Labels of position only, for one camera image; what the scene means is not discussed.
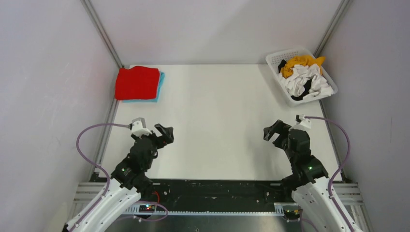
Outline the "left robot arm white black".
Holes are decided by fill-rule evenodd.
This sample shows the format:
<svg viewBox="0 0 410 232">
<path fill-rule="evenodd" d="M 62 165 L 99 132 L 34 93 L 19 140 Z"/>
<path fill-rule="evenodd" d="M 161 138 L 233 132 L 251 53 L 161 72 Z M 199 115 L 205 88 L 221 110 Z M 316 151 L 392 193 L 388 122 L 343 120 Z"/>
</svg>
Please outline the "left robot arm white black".
<svg viewBox="0 0 410 232">
<path fill-rule="evenodd" d="M 156 124 L 154 127 L 160 133 L 156 135 L 146 128 L 144 118 L 137 118 L 130 124 L 109 123 L 109 126 L 129 129 L 134 139 L 126 157 L 109 174 L 102 166 L 87 158 L 79 146 L 85 132 L 101 126 L 102 123 L 81 131 L 76 140 L 76 148 L 86 162 L 105 174 L 106 183 L 88 205 L 65 223 L 62 229 L 64 232 L 103 232 L 134 203 L 149 200 L 153 193 L 153 182 L 146 176 L 146 172 L 158 157 L 158 151 L 174 142 L 173 127 Z"/>
</svg>

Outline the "white t shirt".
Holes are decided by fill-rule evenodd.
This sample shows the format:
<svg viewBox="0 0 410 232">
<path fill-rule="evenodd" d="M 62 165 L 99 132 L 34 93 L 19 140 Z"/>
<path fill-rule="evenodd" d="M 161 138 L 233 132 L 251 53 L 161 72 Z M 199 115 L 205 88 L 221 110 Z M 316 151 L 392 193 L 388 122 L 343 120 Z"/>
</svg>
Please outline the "white t shirt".
<svg viewBox="0 0 410 232">
<path fill-rule="evenodd" d="M 305 81 L 312 80 L 311 89 L 309 94 L 306 95 L 303 100 L 312 99 L 315 97 L 329 97 L 334 94 L 334 89 L 327 82 L 325 77 L 320 74 L 320 68 L 317 64 L 312 66 L 295 65 L 293 68 L 293 74 L 285 79 L 282 73 L 279 73 L 279 81 L 284 86 L 286 92 L 294 93 L 294 88 L 298 85 L 301 87 Z"/>
</svg>

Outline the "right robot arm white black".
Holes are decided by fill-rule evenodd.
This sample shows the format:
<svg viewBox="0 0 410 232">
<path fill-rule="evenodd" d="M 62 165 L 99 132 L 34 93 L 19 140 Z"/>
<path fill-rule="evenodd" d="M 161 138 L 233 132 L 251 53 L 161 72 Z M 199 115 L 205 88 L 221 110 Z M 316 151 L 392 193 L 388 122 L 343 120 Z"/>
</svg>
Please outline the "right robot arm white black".
<svg viewBox="0 0 410 232">
<path fill-rule="evenodd" d="M 292 174 L 281 181 L 281 196 L 295 201 L 307 216 L 306 222 L 318 232 L 360 232 L 361 228 L 348 213 L 324 165 L 310 149 L 309 118 L 298 117 L 294 126 L 277 120 L 263 129 L 264 140 L 274 134 L 272 144 L 283 150 L 290 162 Z"/>
</svg>

